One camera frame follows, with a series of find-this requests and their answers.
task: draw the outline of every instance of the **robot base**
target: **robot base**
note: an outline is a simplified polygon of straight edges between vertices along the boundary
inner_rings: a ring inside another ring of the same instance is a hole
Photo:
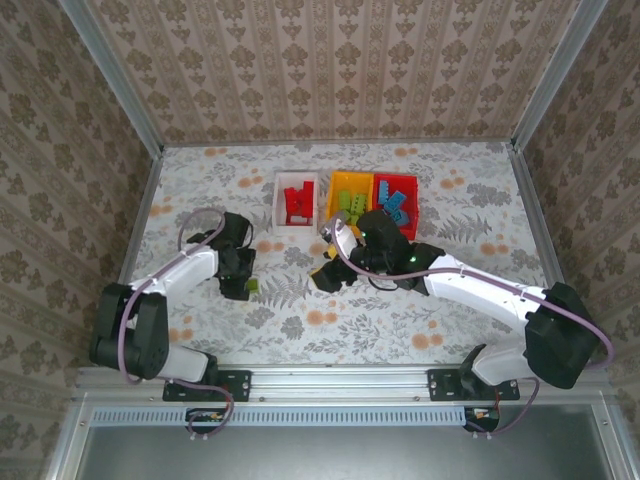
[[[432,402],[492,401],[496,399],[496,389],[500,400],[520,400],[520,390],[515,380],[502,382],[495,387],[478,382],[472,393],[462,386],[462,376],[458,368],[428,370],[427,378]]]
[[[215,385],[224,388],[235,402],[248,402],[251,393],[251,370],[220,370]],[[224,395],[210,390],[195,390],[165,382],[162,392],[165,402],[226,402]]]

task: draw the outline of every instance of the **patterned wallpaper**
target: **patterned wallpaper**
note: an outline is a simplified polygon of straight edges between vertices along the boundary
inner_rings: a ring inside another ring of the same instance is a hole
[[[567,279],[613,338],[640,438],[640,2],[610,0],[525,151]]]
[[[0,478],[55,445],[150,160],[55,1],[0,1]]]
[[[92,0],[165,143],[509,137],[578,0]]]

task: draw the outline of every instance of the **floral tablecloth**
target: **floral tablecloth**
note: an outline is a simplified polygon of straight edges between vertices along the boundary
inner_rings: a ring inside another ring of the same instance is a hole
[[[325,262],[325,244],[320,237],[273,236],[274,172],[319,172],[323,223],[337,169],[416,175],[416,241],[510,280],[544,284],[503,143],[168,148],[134,278],[175,254],[191,210],[217,206],[253,222],[260,283],[259,294],[236,302],[219,294],[217,280],[204,282],[170,312],[172,342],[211,352],[227,365],[455,363],[478,343],[512,334],[463,305],[404,290],[378,292],[363,280],[337,294],[314,289],[309,273]],[[187,232],[216,222],[204,215]]]

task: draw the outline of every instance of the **purple cable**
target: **purple cable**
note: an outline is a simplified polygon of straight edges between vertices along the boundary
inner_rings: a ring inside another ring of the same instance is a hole
[[[131,378],[129,376],[129,374],[127,373],[127,367],[126,367],[125,361],[124,361],[124,340],[125,340],[125,334],[126,334],[126,331],[127,331],[127,320],[129,319],[129,316],[131,315],[131,310],[133,309],[133,306],[135,305],[136,300],[138,299],[138,297],[140,297],[140,295],[142,295],[142,293],[144,292],[144,290],[147,287],[149,287],[150,285],[153,285],[153,283],[155,281],[157,281],[160,278],[162,278],[162,276],[165,275],[169,270],[171,270],[173,267],[178,265],[180,262],[182,262],[189,255],[192,255],[196,251],[201,249],[204,245],[206,245],[211,240],[213,240],[215,237],[217,237],[220,234],[220,232],[222,232],[222,229],[224,228],[224,222],[225,222],[225,220],[224,220],[224,212],[222,210],[218,209],[218,208],[215,208],[215,207],[198,208],[198,209],[194,210],[186,218],[186,220],[182,224],[182,227],[180,228],[180,236],[178,238],[178,245],[181,246],[182,233],[184,232],[184,229],[186,227],[187,222],[189,220],[191,220],[191,218],[193,218],[195,215],[200,214],[202,212],[216,212],[216,213],[218,213],[221,216],[220,223],[218,224],[218,228],[216,228],[216,230],[211,235],[209,235],[207,238],[205,238],[198,245],[195,245],[194,247],[192,247],[189,250],[185,251],[183,256],[180,256],[180,257],[177,257],[177,258],[173,259],[167,265],[165,265],[160,270],[158,270],[156,273],[154,273],[151,276],[151,278],[149,278],[149,280],[144,282],[142,285],[140,285],[140,287],[138,287],[133,292],[133,294],[131,295],[131,298],[129,298],[129,300],[127,301],[127,304],[126,304],[126,306],[124,308],[124,312],[122,313],[122,318],[120,319],[120,329],[118,331],[118,369],[122,373],[122,376],[124,377],[124,380],[127,383],[131,384],[131,385],[137,385],[142,381],[141,378],[133,379],[133,378]]]
[[[338,218],[333,219],[332,222],[332,226],[331,226],[331,238],[338,238],[337,237],[337,232],[338,232]],[[548,308],[549,310],[559,313],[560,315],[567,317],[570,320],[573,320],[574,322],[578,323],[579,325],[585,327],[587,330],[589,330],[591,333],[593,333],[596,337],[598,337],[598,339],[604,344],[604,346],[607,349],[607,358],[604,359],[602,362],[600,363],[596,363],[596,364],[589,364],[587,365],[587,368],[589,369],[600,369],[600,368],[607,368],[609,365],[611,365],[611,363],[613,362],[614,356],[615,356],[615,349],[613,347],[613,344],[611,343],[611,341],[607,338],[607,336],[604,334],[604,332],[602,330],[600,330],[598,327],[596,327],[595,325],[593,325],[591,322],[589,322],[588,320],[585,320],[582,317],[579,317],[578,315],[576,315],[573,312],[570,312],[569,310],[565,310],[562,307],[559,307],[557,305],[554,305],[551,302],[548,302],[542,298],[538,298],[536,296],[531,295],[530,293],[527,293],[525,290],[521,290],[519,288],[516,288],[512,285],[503,283],[499,280],[495,280],[491,277],[488,277],[486,275],[483,275],[481,273],[477,273],[474,271],[470,271],[470,270],[464,270],[464,269],[459,269],[459,268],[432,268],[432,269],[428,269],[428,270],[423,270],[421,272],[414,272],[414,273],[405,273],[402,275],[379,275],[377,273],[372,273],[369,272],[367,270],[364,270],[360,267],[358,267],[357,265],[355,265],[354,263],[352,263],[349,260],[349,257],[347,257],[347,255],[342,251],[342,248],[340,248],[340,245],[338,245],[337,242],[334,242],[334,245],[336,247],[336,250],[338,252],[338,255],[340,255],[340,258],[342,259],[342,261],[345,263],[345,265],[347,265],[349,268],[351,268],[352,270],[354,270],[355,272],[361,274],[361,275],[365,275],[369,278],[374,278],[376,280],[407,280],[409,278],[417,278],[417,277],[426,277],[428,275],[433,275],[436,273],[455,273],[455,274],[459,274],[459,275],[465,275],[468,277],[472,277],[472,278],[476,278],[478,280],[481,280],[485,283],[488,283],[489,285],[493,285],[494,287],[498,287],[501,288],[503,290],[506,290],[507,292],[512,293],[513,295],[516,296],[521,296],[523,298],[526,298],[527,300],[531,300],[532,302],[535,302],[539,305],[542,305],[545,308]]]
[[[536,386],[533,387],[533,392],[531,393],[531,396],[529,397],[529,400],[527,400],[527,403],[524,405],[524,408],[520,411],[518,416],[512,422],[509,422],[509,424],[505,425],[504,427],[500,427],[497,430],[494,430],[493,432],[487,432],[484,428],[482,428],[477,423],[473,423],[473,422],[470,422],[468,420],[467,420],[467,425],[471,425],[473,428],[475,428],[479,432],[486,433],[487,437],[490,437],[490,436],[493,436],[493,435],[500,435],[501,433],[507,433],[509,430],[511,430],[513,427],[515,427],[520,420],[522,420],[522,417],[525,416],[525,414],[527,413],[529,408],[531,408],[531,405],[533,404],[533,401],[538,396],[538,392],[540,391],[540,380],[538,380],[535,377],[531,377],[531,380],[533,380],[535,382]]]
[[[222,431],[222,429],[224,429],[227,426],[227,423],[229,423],[229,420],[231,420],[231,416],[233,415],[233,410],[235,408],[235,402],[233,401],[233,395],[231,395],[229,392],[227,392],[224,388],[220,388],[220,387],[216,387],[214,385],[198,385],[195,383],[191,383],[191,382],[185,382],[183,380],[178,380],[178,379],[169,379],[169,378],[165,378],[165,380],[168,380],[170,382],[176,383],[178,385],[182,385],[183,387],[187,387],[187,388],[192,388],[194,390],[210,390],[212,392],[218,392],[221,393],[225,396],[225,398],[227,399],[227,401],[229,402],[229,408],[227,409],[227,415],[222,419],[222,422],[220,422],[220,425],[218,425],[216,428],[214,428],[211,432],[207,433],[207,437],[212,437],[214,435],[217,435],[218,433],[220,433]],[[189,417],[189,423],[187,424],[187,430],[189,431],[189,433],[191,435],[194,436],[198,436],[200,434],[196,433],[193,430],[193,422],[196,418],[198,417],[202,417],[204,415],[206,415],[207,412],[194,412],[190,417]]]

